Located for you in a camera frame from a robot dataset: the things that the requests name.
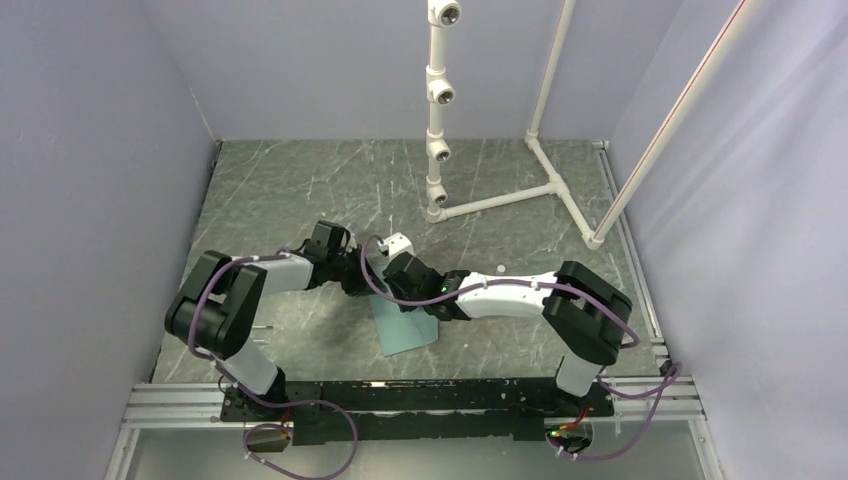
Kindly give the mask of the teal paper envelope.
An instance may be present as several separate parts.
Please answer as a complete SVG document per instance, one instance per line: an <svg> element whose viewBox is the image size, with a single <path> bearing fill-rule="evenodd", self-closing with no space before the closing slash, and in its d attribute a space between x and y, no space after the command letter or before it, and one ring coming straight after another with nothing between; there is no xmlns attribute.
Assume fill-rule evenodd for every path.
<svg viewBox="0 0 848 480"><path fill-rule="evenodd" d="M439 321L421 308L402 312L399 305L376 294L368 299L384 356L421 348L438 340Z"/></svg>

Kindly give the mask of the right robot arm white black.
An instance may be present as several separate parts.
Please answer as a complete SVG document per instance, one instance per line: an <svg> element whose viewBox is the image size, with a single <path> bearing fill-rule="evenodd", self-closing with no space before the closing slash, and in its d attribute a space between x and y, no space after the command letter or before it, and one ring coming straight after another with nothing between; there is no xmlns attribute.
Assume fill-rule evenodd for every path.
<svg viewBox="0 0 848 480"><path fill-rule="evenodd" d="M566 345L550 391L553 406L564 415L585 407L601 371L617 362L622 348L638 344L628 325L630 298L577 261L539 275L497 277L469 270L442 274L402 253L389 262L382 280L403 311L422 308L440 321L547 322Z"/></svg>

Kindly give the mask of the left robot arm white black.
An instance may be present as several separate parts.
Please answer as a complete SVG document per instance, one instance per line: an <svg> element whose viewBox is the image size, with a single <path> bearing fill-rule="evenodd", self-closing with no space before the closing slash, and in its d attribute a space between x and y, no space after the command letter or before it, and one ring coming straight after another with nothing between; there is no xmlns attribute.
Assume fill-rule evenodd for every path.
<svg viewBox="0 0 848 480"><path fill-rule="evenodd" d="M365 295L377 276L361 254L350 230L326 220L293 250L242 257L208 250L169 306L164 329L250 391L247 404L258 417L275 419L287 406L286 377L251 338L260 301L326 283L348 296Z"/></svg>

